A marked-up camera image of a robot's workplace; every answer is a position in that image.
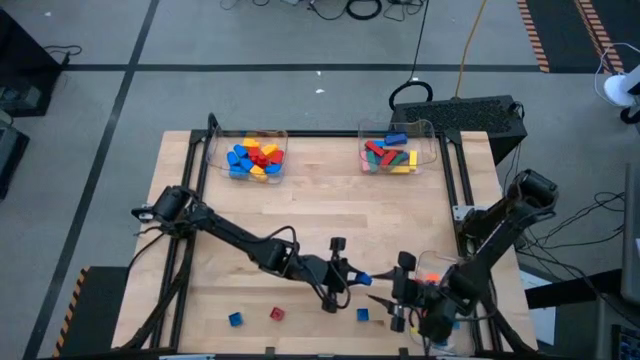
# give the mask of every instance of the gray floor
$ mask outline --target gray floor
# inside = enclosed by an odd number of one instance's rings
[[[318,1],[318,8],[327,15],[339,10],[338,4],[323,2]],[[83,46],[73,63],[126,64],[150,1],[0,3],[42,45]],[[459,62],[478,4],[432,0],[421,63]],[[404,23],[348,17],[329,23],[306,8],[278,0],[259,8],[243,0],[225,12],[216,0],[160,0],[140,63],[408,64],[413,59],[417,16]],[[535,64],[519,16],[515,2],[490,1],[468,63]],[[40,355],[51,354],[80,268],[126,265],[131,258],[138,225],[129,210],[146,199],[163,131],[201,128],[210,111],[228,129],[352,129],[362,119],[388,120],[388,95],[407,76],[385,71],[137,72]],[[434,87],[435,99],[453,96],[456,73],[416,76]],[[22,357],[122,78],[120,72],[64,73],[48,114],[16,121],[32,142],[8,198],[0,204],[5,235],[0,241],[0,280],[7,289],[0,296],[0,348],[6,358]],[[597,98],[592,87],[590,75],[464,76],[462,97],[511,94],[525,104],[529,137],[522,146],[520,169],[538,170],[561,191],[557,218],[535,228],[538,234],[589,205],[595,192],[623,191],[624,163],[640,150],[635,128],[622,124],[618,110]],[[398,101],[423,97],[409,91]],[[501,178],[508,167],[509,161],[498,167]],[[621,223],[620,213],[598,210],[550,243],[592,241]],[[621,263],[620,239],[554,254],[588,273],[616,268]],[[529,258],[521,260],[541,268]]]

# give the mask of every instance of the wooden tabletop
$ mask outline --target wooden tabletop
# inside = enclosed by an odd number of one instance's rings
[[[501,195],[487,136],[469,132],[462,138],[474,200],[477,205],[492,205]],[[165,186],[180,184],[188,139],[189,132],[164,134],[149,203],[156,201]],[[437,161],[424,165],[419,175],[370,176],[361,173],[355,148],[355,138],[290,138],[281,184],[232,180],[209,168],[203,200],[221,216],[258,236],[292,225],[301,244],[300,254],[328,259],[330,238],[345,237],[347,246],[342,256],[369,274],[391,269],[399,251],[418,256],[431,250],[455,257],[440,154]],[[463,203],[455,152],[452,147],[449,151],[458,199]],[[201,152],[196,155],[192,188]],[[153,232],[142,236],[136,251],[155,236]],[[161,240],[133,267],[113,346],[126,342],[156,304],[168,243],[168,238]],[[443,260],[427,266],[445,265]],[[492,273],[500,310],[522,339],[536,348],[513,249]],[[179,351],[263,354],[265,347],[275,347],[278,354],[395,355],[398,348],[407,347],[411,354],[420,355],[419,338],[412,339],[408,329],[404,334],[390,331],[391,317],[366,296],[390,298],[390,287],[388,281],[353,287],[350,306],[329,314],[321,310],[321,302],[309,285],[265,274],[237,249],[199,233]],[[283,321],[269,317],[274,306],[285,310]],[[368,308],[370,321],[356,320],[358,308]],[[228,316],[235,312],[242,313],[243,326],[229,325]],[[173,315],[172,306],[165,317],[161,345],[169,342]],[[490,348],[484,323],[483,343]],[[454,331],[446,349],[473,353],[468,323]]]

